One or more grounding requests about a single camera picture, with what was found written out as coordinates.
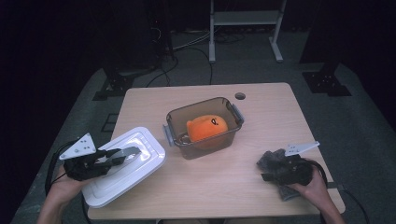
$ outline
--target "human arm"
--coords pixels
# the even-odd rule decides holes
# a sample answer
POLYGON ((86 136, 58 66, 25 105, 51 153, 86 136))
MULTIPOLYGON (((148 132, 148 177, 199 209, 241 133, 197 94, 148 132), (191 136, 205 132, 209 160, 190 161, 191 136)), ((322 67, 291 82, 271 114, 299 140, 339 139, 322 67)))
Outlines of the human arm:
POLYGON ((61 166, 57 175, 57 178, 60 178, 52 184, 49 194, 41 207, 37 224, 61 224, 66 206, 79 194, 85 185, 92 181, 92 179, 77 181, 64 173, 64 167, 61 166))
POLYGON ((303 197, 311 202, 323 215, 327 224, 345 224, 344 219, 327 191, 318 168, 315 166, 313 168, 312 180, 307 186, 292 184, 289 187, 299 191, 303 197))

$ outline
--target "gray carpet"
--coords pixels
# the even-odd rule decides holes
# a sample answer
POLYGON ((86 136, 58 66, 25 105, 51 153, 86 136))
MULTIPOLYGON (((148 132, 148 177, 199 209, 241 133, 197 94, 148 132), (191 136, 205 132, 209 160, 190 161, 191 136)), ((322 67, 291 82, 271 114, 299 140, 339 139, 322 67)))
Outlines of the gray carpet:
MULTIPOLYGON (((320 142, 320 151, 332 172, 334 181, 345 185, 367 211, 372 223, 394 223, 396 214, 396 134, 383 118, 359 78, 343 65, 335 75, 352 96, 329 97, 325 93, 311 93, 302 72, 318 71, 320 63, 299 64, 308 33, 285 33, 278 44, 284 57, 277 63, 268 43, 268 33, 236 35, 244 37, 232 44, 217 44, 217 61, 211 67, 206 56, 207 42, 175 53, 177 66, 169 71, 170 86, 287 82, 291 85, 304 112, 307 123, 320 142)), ((179 46, 197 38, 197 35, 174 35, 173 44, 179 46)), ((176 64, 170 57, 164 59, 163 69, 176 64)), ((158 69, 138 77, 133 88, 144 88, 163 71, 158 69)), ((32 187, 17 211, 12 223, 35 223, 40 205, 45 199, 44 181, 50 155, 63 143, 85 133, 92 135, 99 147, 108 142, 111 132, 102 128, 109 114, 120 111, 122 97, 108 97, 105 101, 92 98, 106 80, 103 70, 92 75, 76 100, 64 126, 60 130, 49 156, 43 163, 32 187)), ((166 86, 165 76, 158 77, 150 87, 166 86)), ((364 223, 358 205, 345 193, 343 214, 347 223, 364 223)), ((280 217, 279 223, 319 223, 318 216, 280 217)), ((86 223, 77 197, 67 208, 64 223, 86 223)), ((92 223, 155 223, 155 220, 92 221, 92 223)))

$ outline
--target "dark background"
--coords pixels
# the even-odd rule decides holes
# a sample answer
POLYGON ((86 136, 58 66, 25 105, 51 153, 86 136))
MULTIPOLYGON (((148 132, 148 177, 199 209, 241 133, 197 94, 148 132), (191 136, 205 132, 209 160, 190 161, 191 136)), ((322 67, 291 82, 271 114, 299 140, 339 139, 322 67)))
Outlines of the dark background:
MULTIPOLYGON (((149 27, 163 26, 161 3, 0 1, 2 222, 14 216, 91 75, 103 66, 157 62, 161 50, 152 44, 149 27)), ((216 7, 278 4, 228 3, 216 1, 216 7)), ((209 0, 169 0, 169 7, 172 30, 208 29, 209 0)), ((282 23, 283 31, 310 30, 301 63, 335 55, 359 76, 394 129, 395 9, 390 0, 289 1, 282 23)))

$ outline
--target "table top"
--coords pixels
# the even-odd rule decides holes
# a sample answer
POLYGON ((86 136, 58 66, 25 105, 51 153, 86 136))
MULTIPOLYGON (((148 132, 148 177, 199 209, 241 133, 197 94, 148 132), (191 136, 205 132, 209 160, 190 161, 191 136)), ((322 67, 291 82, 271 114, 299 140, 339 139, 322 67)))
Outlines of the table top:
MULTIPOLYGON (((314 139, 287 83, 236 84, 130 89, 126 92, 112 138, 146 127, 166 151, 164 165, 137 186, 101 208, 92 219, 200 217, 283 217, 318 214, 302 197, 283 202, 278 188, 264 182, 256 162, 268 150, 314 139), (237 100, 242 92, 246 99, 237 100), (245 122, 230 147, 194 160, 170 147, 164 132, 168 112, 203 100, 225 97, 245 122)), ((301 155, 320 163, 332 176, 318 148, 301 155)), ((329 189, 338 210, 345 205, 337 189, 329 189)))

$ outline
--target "translucent storage bin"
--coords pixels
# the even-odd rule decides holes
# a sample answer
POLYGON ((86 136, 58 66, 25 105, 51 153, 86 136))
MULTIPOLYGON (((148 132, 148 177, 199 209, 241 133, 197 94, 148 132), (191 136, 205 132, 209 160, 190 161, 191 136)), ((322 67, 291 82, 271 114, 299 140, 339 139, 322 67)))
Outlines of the translucent storage bin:
POLYGON ((165 137, 171 147, 180 148, 182 156, 195 159, 212 152, 229 147, 233 143, 235 133, 242 128, 243 116, 229 100, 217 97, 193 105, 172 110, 166 116, 168 125, 163 125, 165 137), (187 133, 187 121, 203 115, 217 115, 224 118, 228 131, 192 142, 187 133))

